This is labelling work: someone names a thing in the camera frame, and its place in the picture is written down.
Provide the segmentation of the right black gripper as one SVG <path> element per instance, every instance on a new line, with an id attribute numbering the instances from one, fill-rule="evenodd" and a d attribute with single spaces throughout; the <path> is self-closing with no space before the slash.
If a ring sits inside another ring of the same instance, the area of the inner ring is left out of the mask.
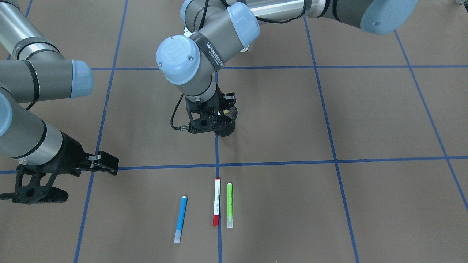
<path id="1" fill-rule="evenodd" d="M 95 155 L 84 152 L 82 145 L 65 133 L 61 133 L 63 142 L 60 150 L 52 160 L 39 166 L 19 164 L 16 168 L 15 190 L 2 193 L 1 200 L 13 203 L 46 204 L 63 203 L 68 200 L 68 193 L 53 187 L 58 175 L 71 174 L 79 177 L 82 169 L 90 162 L 90 171 L 105 172 L 117 175 L 119 158 L 98 151 Z"/>

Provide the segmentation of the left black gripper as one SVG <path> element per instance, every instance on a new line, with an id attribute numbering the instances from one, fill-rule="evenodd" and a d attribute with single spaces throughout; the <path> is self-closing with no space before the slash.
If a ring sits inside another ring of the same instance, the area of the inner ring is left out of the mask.
<path id="1" fill-rule="evenodd" d="M 207 133 L 227 128 L 227 121 L 222 117 L 222 92 L 216 85 L 214 95 L 203 103 L 185 100 L 186 111 L 189 115 L 189 133 Z"/>

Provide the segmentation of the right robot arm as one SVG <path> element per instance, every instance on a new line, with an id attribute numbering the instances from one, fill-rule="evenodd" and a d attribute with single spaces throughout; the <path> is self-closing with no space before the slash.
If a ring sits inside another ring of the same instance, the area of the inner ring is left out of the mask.
<path id="1" fill-rule="evenodd" d="M 15 189 L 1 200 L 13 203 L 63 203 L 69 195 L 53 187 L 58 175 L 81 171 L 116 175 L 119 159 L 82 145 L 33 114 L 39 101 L 89 95 L 94 76 L 80 60 L 67 60 L 28 20 L 16 0 L 0 4 L 1 44 L 12 60 L 1 61 L 1 154 L 18 161 Z"/>

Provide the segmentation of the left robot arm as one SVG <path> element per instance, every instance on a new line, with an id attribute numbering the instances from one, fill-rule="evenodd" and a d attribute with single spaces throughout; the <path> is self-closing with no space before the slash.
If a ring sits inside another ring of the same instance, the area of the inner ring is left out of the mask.
<path id="1" fill-rule="evenodd" d="M 411 15 L 416 0 L 186 0 L 180 17 L 190 35 L 167 37 L 155 60 L 166 79 L 181 92 L 189 117 L 173 130 L 214 132 L 235 130 L 235 93 L 221 92 L 214 73 L 260 35 L 263 24 L 285 24 L 303 17 L 325 17 L 384 35 Z"/>

